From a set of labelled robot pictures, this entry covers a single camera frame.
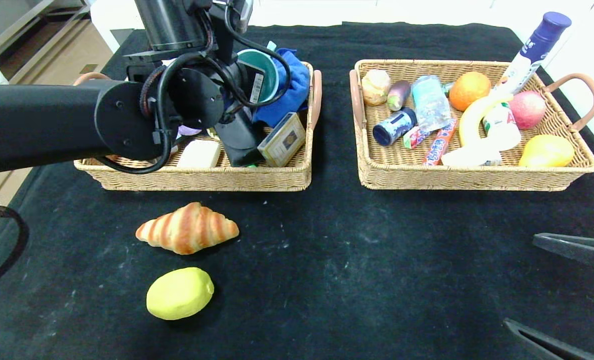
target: lemon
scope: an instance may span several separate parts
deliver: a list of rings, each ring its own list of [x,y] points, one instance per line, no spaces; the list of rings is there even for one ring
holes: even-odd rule
[[[202,269],[176,269],[150,285],[146,308],[155,317],[175,321],[198,313],[208,304],[214,290],[210,275]]]
[[[470,104],[490,93],[490,80],[478,71],[464,73],[450,89],[448,98],[450,104],[465,112]]]

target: wicker basket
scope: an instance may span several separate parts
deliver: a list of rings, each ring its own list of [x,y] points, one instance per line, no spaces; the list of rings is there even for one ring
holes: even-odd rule
[[[579,130],[594,116],[592,110],[572,124],[551,92],[570,79],[586,82],[594,94],[594,81],[586,75],[568,75],[550,86],[535,74],[524,90],[538,91],[546,100],[544,119],[535,128],[522,131],[522,142],[502,152],[501,166],[424,166],[423,159],[432,143],[433,135],[414,150],[404,148],[401,140],[391,146],[379,145],[370,131],[379,121],[390,115],[384,105],[364,107],[361,95],[361,77],[370,69],[388,71],[393,82],[407,80],[412,83],[421,75],[437,75],[443,83],[454,82],[468,71],[479,71],[495,84],[508,63],[493,61],[439,61],[439,60],[361,60],[350,72],[352,110],[357,145],[357,162],[361,184],[373,190],[487,190],[487,191],[563,191],[583,174],[594,172],[594,155],[579,135]],[[409,98],[406,104],[413,106]],[[452,109],[458,119],[461,112]],[[459,147],[455,133],[448,151]],[[565,137],[575,148],[575,157],[567,167],[528,168],[517,166],[527,141],[535,135],[553,134]]]
[[[231,192],[296,192],[303,191],[311,181],[313,132],[321,110],[321,71],[310,70],[308,111],[299,116],[306,128],[306,143],[281,168],[267,167],[262,162],[256,168],[231,167],[224,151],[214,168],[178,168],[176,164],[183,151],[171,156],[168,164],[154,173],[131,175],[114,171],[95,159],[75,161],[75,167],[89,173],[110,191],[231,191]],[[211,137],[204,140],[215,141]],[[115,157],[124,166],[144,167],[147,162]]]

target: orange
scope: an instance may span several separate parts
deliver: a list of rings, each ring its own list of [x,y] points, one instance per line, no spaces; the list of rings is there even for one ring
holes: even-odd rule
[[[490,93],[490,80],[478,71],[470,71],[461,75],[450,89],[450,104],[465,112],[470,104]]]

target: bottle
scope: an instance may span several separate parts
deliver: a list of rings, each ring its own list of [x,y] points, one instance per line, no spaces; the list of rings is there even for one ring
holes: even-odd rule
[[[416,125],[415,112],[404,107],[392,113],[386,120],[381,121],[372,129],[375,141],[382,146],[392,145],[395,140]]]
[[[572,25],[568,16],[550,11],[512,60],[493,91],[516,94],[537,71],[566,28]],[[521,133],[507,102],[493,108],[484,118],[484,130],[489,137],[500,139],[499,150],[509,150],[521,142]]]

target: candy bar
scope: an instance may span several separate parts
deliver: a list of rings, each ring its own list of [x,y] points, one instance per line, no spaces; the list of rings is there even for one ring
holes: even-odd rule
[[[425,161],[423,162],[425,166],[435,166],[439,163],[439,160],[443,154],[445,154],[446,150],[448,150],[448,144],[450,143],[450,139],[452,139],[452,135],[454,135],[456,129],[457,121],[451,118],[448,125],[445,125],[443,128],[441,128],[441,130],[439,130],[437,137],[432,142],[430,150],[428,150],[428,153],[425,156]]]
[[[415,126],[410,129],[409,132],[406,132],[403,137],[404,146],[407,149],[414,149],[419,145],[424,139],[426,139],[430,135],[429,132],[425,132],[421,130],[420,127]]]

